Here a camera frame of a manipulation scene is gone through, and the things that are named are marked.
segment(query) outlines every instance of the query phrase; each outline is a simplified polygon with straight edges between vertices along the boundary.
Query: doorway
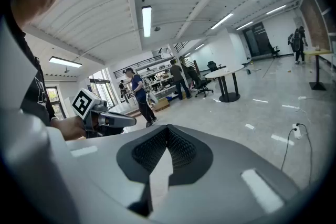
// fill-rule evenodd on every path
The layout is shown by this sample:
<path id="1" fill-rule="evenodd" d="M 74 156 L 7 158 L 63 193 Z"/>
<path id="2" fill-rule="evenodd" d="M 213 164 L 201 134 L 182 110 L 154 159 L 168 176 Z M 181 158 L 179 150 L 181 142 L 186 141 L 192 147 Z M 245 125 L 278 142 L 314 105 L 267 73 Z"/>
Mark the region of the doorway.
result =
<path id="1" fill-rule="evenodd" d="M 251 56 L 270 54 L 269 39 L 262 23 L 255 24 L 243 31 Z"/>

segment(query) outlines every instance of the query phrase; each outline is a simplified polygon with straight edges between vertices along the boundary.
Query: white tabletop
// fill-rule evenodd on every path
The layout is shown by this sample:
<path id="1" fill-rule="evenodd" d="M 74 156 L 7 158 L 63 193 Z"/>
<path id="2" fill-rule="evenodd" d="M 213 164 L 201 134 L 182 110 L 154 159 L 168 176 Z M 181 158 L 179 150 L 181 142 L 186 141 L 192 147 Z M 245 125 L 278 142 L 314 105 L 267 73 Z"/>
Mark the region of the white tabletop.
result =
<path id="1" fill-rule="evenodd" d="M 214 79 L 214 78 L 218 78 L 218 77 L 224 77 L 224 76 L 227 76 L 227 75 L 230 75 L 232 73 L 235 73 L 235 72 L 238 72 L 240 70 L 242 70 L 244 68 L 243 65 L 240 65 L 240 66 L 234 66 L 234 67 L 227 67 L 227 72 L 225 72 L 225 68 L 221 68 L 221 69 L 218 69 L 214 72 L 211 72 L 207 75 L 205 75 L 205 77 L 207 79 Z"/>

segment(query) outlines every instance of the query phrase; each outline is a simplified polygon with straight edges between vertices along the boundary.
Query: shoe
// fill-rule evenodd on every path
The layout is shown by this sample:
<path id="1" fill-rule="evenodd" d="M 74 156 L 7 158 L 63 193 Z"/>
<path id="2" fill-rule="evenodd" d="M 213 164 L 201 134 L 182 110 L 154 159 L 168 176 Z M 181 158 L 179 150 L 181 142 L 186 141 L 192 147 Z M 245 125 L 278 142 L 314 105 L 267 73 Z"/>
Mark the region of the shoe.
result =
<path id="1" fill-rule="evenodd" d="M 146 123 L 146 128 L 148 128 L 148 127 L 150 127 L 150 126 L 152 126 L 153 125 L 153 122 L 147 122 Z"/>

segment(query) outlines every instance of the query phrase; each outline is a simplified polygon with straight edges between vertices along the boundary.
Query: cardboard box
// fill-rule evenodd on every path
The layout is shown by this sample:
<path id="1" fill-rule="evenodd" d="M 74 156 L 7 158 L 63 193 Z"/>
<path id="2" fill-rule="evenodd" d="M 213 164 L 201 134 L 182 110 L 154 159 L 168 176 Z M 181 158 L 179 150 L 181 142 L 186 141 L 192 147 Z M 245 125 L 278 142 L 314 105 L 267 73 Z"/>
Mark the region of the cardboard box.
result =
<path id="1" fill-rule="evenodd" d="M 169 102 L 166 97 L 159 99 L 159 102 L 154 105 L 154 110 L 157 111 L 165 106 L 169 106 Z"/>

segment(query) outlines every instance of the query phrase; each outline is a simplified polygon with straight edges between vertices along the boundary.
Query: power outlet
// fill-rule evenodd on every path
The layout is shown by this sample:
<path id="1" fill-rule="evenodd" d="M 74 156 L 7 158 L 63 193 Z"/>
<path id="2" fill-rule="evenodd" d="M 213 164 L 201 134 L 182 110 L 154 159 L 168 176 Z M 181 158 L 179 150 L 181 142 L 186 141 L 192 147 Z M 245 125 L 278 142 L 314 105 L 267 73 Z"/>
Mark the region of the power outlet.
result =
<path id="1" fill-rule="evenodd" d="M 296 126 L 296 123 L 293 123 L 293 129 L 296 129 L 296 131 L 293 130 L 295 138 L 300 139 L 301 138 L 301 132 L 300 132 L 299 126 Z"/>

